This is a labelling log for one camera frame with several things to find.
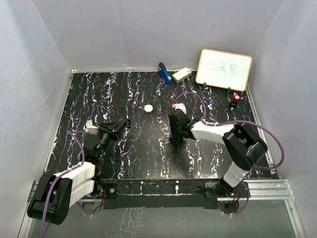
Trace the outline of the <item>white earbud charging case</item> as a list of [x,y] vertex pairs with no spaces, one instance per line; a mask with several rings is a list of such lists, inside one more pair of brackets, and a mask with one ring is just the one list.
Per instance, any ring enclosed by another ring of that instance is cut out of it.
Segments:
[[150,105],[150,104],[147,104],[147,105],[144,106],[144,111],[146,113],[151,113],[153,111],[153,109],[154,109],[153,106]]

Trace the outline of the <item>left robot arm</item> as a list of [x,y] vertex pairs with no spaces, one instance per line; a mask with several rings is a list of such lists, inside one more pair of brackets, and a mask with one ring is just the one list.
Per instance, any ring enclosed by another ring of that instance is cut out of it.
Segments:
[[93,180],[102,153],[112,141],[117,141],[124,130],[131,127],[130,119],[93,125],[88,120],[80,143],[80,162],[63,172],[40,177],[27,208],[29,218],[47,223],[61,224],[69,208],[82,197],[96,198],[102,193],[102,185]]

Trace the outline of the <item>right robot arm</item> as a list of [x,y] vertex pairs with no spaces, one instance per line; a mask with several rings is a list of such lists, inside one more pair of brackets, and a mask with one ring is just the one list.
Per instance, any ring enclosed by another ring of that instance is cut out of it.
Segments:
[[239,184],[256,163],[268,151],[266,143],[246,122],[225,125],[193,120],[181,109],[175,109],[169,116],[171,138],[178,140],[207,140],[222,144],[228,150],[232,163],[228,171],[213,187],[204,190],[219,196],[231,197],[238,192]]

